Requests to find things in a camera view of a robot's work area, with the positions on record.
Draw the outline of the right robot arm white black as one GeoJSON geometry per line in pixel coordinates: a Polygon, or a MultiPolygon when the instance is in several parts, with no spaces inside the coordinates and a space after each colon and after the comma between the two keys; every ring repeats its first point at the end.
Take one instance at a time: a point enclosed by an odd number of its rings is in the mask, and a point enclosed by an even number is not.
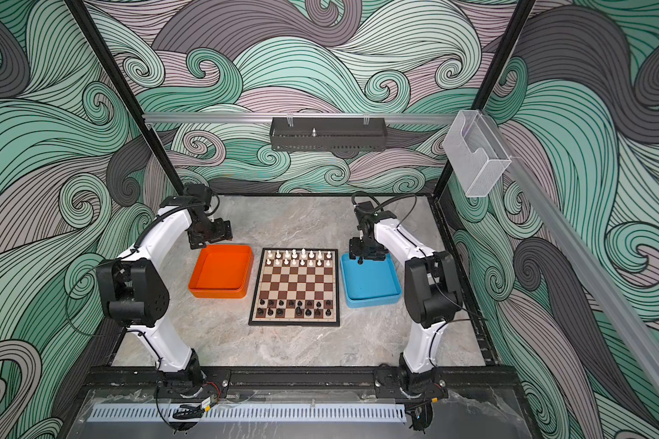
{"type": "Polygon", "coordinates": [[[437,347],[462,309],[463,293],[455,257],[419,241],[386,208],[407,197],[402,194],[380,202],[363,191],[351,195],[359,235],[349,241],[349,258],[362,264],[392,256],[402,265],[404,304],[412,326],[399,358],[398,377],[404,393],[419,395],[434,380],[437,347]]]}

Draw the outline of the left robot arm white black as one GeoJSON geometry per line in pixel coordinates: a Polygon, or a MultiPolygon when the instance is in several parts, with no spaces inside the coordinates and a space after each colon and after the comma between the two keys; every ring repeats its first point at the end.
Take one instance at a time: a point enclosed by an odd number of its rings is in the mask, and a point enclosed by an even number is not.
{"type": "Polygon", "coordinates": [[[96,281],[104,316],[138,337],[164,376],[182,376],[197,390],[206,380],[200,360],[170,318],[170,293],[159,268],[179,236],[190,248],[232,239],[230,221],[213,217],[219,196],[205,184],[187,184],[167,197],[128,250],[100,263],[96,281]]]}

